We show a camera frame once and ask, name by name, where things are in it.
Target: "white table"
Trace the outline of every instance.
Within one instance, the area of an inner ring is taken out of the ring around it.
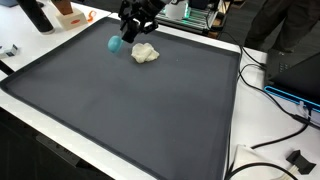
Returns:
[[[60,26],[54,19],[53,13],[55,12],[55,9],[47,2],[45,2],[45,4],[46,6],[43,10],[56,28],[56,32],[48,36],[43,36],[36,30],[27,16],[23,14],[20,7],[9,9],[0,6],[0,42],[15,43],[20,48],[20,52],[17,56],[4,59],[4,63],[13,70],[20,69],[85,29],[85,26],[83,26],[68,32],[63,31],[59,28]],[[79,8],[86,15],[90,10],[94,9],[76,4],[73,4],[73,6]],[[110,15],[110,13],[106,11],[98,9],[94,10],[97,12],[94,21]],[[112,14],[110,17],[117,18],[117,15]],[[158,31],[175,34],[184,38],[188,37],[188,39],[194,41],[239,52],[239,47],[236,45],[180,30],[160,26]],[[248,52],[258,61],[265,62],[266,54],[250,49],[248,49]],[[241,67],[247,63],[252,63],[252,61],[244,55]],[[0,72],[0,80],[5,77],[6,75]],[[254,68],[248,68],[244,73],[244,77],[252,85],[262,87],[262,72]],[[280,99],[278,100],[287,110],[291,112],[297,110],[294,104]],[[152,176],[139,170],[125,160],[113,155],[109,151],[61,125],[48,116],[17,101],[1,90],[0,106],[114,179],[154,179]],[[264,95],[248,88],[243,83],[238,84],[232,120],[232,154],[234,154],[238,144],[252,146],[261,142],[277,139],[297,131],[301,126],[300,123],[282,113]],[[257,151],[268,157],[274,163],[288,168],[289,163],[286,162],[285,158],[293,149],[302,150],[303,155],[307,159],[319,164],[310,175],[303,177],[299,176],[299,179],[318,180],[320,177],[320,132],[313,128],[308,128],[303,134],[286,142],[263,147]],[[254,177],[253,179],[259,177],[254,168],[249,169],[244,173],[249,173],[250,176]],[[239,173],[237,179],[241,179],[241,173]]]

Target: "gray mat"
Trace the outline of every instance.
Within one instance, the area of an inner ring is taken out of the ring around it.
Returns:
[[[105,18],[1,82],[28,103],[159,179],[222,179],[239,54],[160,32],[160,53],[113,55]]]

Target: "white tabletop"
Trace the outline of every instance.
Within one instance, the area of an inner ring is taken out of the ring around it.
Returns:
[[[49,52],[61,43],[70,39],[80,31],[86,28],[82,26],[68,32],[63,31],[58,22],[54,18],[55,9],[52,5],[46,3],[43,8],[49,20],[56,28],[56,32],[52,35],[41,35],[32,25],[20,7],[5,8],[0,6],[0,43],[14,43],[20,48],[19,53],[15,57],[6,58],[3,61],[14,70],[18,70],[26,64],[32,62],[43,54]],[[94,8],[76,5],[86,15]],[[94,9],[97,12],[95,21],[110,15],[109,12]],[[176,36],[188,38],[194,41],[205,43],[211,46],[239,52],[239,47],[229,43],[209,39],[206,37],[194,35],[180,30],[160,26],[158,31],[162,31]],[[266,54],[248,49],[248,52],[258,61],[265,62]],[[244,55],[241,67],[252,61]],[[0,72],[0,80],[6,75]],[[262,87],[263,72],[254,68],[248,68],[244,77],[247,81],[257,87]],[[26,104],[14,99],[0,90],[0,106],[18,117],[25,123],[29,124],[44,135],[53,139],[60,145],[80,156],[82,159],[91,163],[101,171],[105,172],[114,179],[154,179],[152,176],[141,171],[135,166],[129,164],[125,160],[115,156],[106,149],[86,139],[80,134],[61,125],[50,117],[41,114]],[[284,107],[297,113],[296,105],[278,99]],[[235,108],[232,119],[232,137],[231,137],[231,153],[234,154],[238,144],[252,146],[261,142],[274,140],[279,137],[288,135],[297,131],[302,125],[292,120],[286,114],[282,113],[268,98],[255,90],[239,83],[237,87],[237,95]],[[303,155],[310,161],[320,164],[320,132],[308,128],[303,134],[292,138],[286,142],[263,147],[257,151],[263,156],[270,159],[284,168],[289,167],[289,163],[285,158],[292,150],[300,149]],[[257,179],[258,174],[255,170],[250,169],[250,176]],[[308,176],[299,176],[302,180],[316,180],[320,177],[320,166]]]

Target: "black bottle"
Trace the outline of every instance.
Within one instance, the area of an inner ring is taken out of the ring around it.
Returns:
[[[54,28],[36,0],[17,0],[22,10],[42,34],[51,34]]]

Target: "blue ball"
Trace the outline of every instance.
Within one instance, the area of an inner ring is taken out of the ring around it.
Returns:
[[[123,40],[119,36],[112,36],[108,42],[108,49],[112,53],[117,53],[122,46]]]

